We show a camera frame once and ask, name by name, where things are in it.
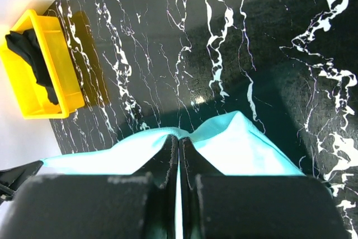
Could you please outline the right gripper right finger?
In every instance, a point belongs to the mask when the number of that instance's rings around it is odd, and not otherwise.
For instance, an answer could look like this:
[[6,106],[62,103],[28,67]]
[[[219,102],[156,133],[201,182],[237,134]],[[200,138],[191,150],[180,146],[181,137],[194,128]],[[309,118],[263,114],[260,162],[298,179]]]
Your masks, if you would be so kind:
[[330,191],[306,176],[225,176],[179,141],[183,238],[348,238]]

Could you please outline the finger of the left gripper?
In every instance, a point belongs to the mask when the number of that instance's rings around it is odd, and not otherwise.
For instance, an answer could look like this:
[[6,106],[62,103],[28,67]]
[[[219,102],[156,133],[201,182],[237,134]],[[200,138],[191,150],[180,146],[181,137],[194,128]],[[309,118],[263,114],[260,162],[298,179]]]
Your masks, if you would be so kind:
[[11,169],[1,170],[1,201],[13,200],[20,186],[29,177],[35,176],[42,166],[43,161],[35,161]]

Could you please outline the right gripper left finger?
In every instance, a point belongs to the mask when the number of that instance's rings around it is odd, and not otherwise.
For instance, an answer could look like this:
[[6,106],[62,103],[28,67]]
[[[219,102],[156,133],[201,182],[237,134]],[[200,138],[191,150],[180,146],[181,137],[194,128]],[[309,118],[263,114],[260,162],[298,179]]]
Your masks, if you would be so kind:
[[178,140],[128,175],[39,175],[19,189],[2,238],[175,238]]

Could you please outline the teal t shirt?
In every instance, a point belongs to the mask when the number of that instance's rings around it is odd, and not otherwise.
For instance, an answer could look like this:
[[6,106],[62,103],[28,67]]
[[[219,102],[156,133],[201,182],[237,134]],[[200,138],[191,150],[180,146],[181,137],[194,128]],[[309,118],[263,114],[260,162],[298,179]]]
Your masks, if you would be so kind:
[[[43,170],[46,175],[128,175],[152,158],[169,135],[178,144],[188,138],[225,176],[306,176],[240,111],[210,118],[193,132],[176,127],[148,129],[110,149],[46,158]],[[177,153],[175,238],[183,238],[179,146]]]

